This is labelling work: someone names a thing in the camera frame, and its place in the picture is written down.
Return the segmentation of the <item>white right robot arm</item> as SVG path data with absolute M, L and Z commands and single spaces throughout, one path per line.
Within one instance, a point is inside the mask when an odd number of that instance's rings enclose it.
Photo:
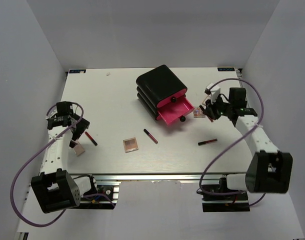
M 231 87 L 226 100 L 218 86 L 208 85 L 203 114 L 212 120 L 227 117 L 245 137 L 252 155 L 246 173 L 226 175 L 220 182 L 218 193 L 223 199 L 231 199 L 237 191 L 250 193 L 285 194 L 289 189 L 293 158 L 280 151 L 260 126 L 258 114 L 247 107 L 246 89 Z

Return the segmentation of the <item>dark red lip gloss tube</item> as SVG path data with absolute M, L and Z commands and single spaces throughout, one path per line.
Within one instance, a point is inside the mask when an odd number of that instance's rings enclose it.
M 203 146 L 203 145 L 207 145 L 207 144 L 210 144 L 210 143 L 215 143 L 217 141 L 218 141 L 218 139 L 214 138 L 214 139 L 210 139 L 210 140 L 200 141 L 197 144 L 198 144 L 198 146 Z

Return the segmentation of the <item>pink top drawer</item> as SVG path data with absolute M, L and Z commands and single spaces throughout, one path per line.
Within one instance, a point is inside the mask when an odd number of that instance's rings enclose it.
M 185 94 L 182 94 L 180 95 L 180 93 L 176 93 L 176 94 L 173 94 L 171 96 L 168 96 L 164 99 L 162 99 L 161 101 L 159 101 L 156 105 L 156 108 L 159 109 L 159 108 L 162 108 L 163 106 L 167 105 L 167 104 L 171 104 L 171 103 L 177 103 L 177 102 L 187 102 L 187 98 L 186 98 L 186 95 Z

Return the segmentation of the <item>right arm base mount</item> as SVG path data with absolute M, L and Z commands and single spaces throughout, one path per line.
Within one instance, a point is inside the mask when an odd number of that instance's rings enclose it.
M 236 189 L 228 189 L 225 177 L 218 179 L 218 183 L 202 184 L 205 191 L 211 193 L 232 193 L 237 192 Z M 211 195 L 205 194 L 200 188 L 196 190 L 198 195 L 201 195 L 202 210 L 204 213 L 229 213 L 229 212 L 249 212 L 250 206 L 248 194 L 233 194 L 233 195 Z

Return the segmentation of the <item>small palette near right arm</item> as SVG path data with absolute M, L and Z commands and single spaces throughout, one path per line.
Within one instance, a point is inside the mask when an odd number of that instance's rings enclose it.
M 211 96 L 210 95 L 207 95 L 206 97 L 205 97 L 205 99 L 202 101 L 202 105 L 203 106 L 206 106 L 207 104 L 206 104 L 206 102 L 207 102 L 207 100 L 210 100 L 211 99 Z

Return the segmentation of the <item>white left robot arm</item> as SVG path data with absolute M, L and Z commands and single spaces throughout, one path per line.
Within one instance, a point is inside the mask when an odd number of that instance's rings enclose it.
M 45 214 L 78 207 L 82 197 L 92 200 L 98 195 L 92 174 L 73 178 L 67 171 L 69 150 L 78 145 L 78 139 L 90 125 L 74 113 L 73 105 L 69 101 L 58 102 L 55 112 L 46 118 L 50 146 L 45 150 L 39 175 L 30 182 Z

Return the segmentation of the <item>black drawer organizer cabinet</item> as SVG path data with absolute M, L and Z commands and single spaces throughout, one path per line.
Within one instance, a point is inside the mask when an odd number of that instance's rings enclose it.
M 158 66 L 136 79 L 137 97 L 154 120 L 159 115 L 156 105 L 161 100 L 179 93 L 186 94 L 186 85 L 166 65 Z

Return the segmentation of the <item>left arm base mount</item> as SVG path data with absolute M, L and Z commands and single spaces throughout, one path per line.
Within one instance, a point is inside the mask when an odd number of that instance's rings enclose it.
M 113 210 L 119 197 L 120 181 L 99 181 L 95 196 L 82 198 L 79 210 Z

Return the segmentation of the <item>red lip gloss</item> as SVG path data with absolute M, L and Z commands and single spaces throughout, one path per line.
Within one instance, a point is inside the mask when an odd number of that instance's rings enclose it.
M 86 131 L 85 135 L 88 137 L 88 139 L 95 145 L 97 146 L 98 143 L 95 141 L 95 139 Z

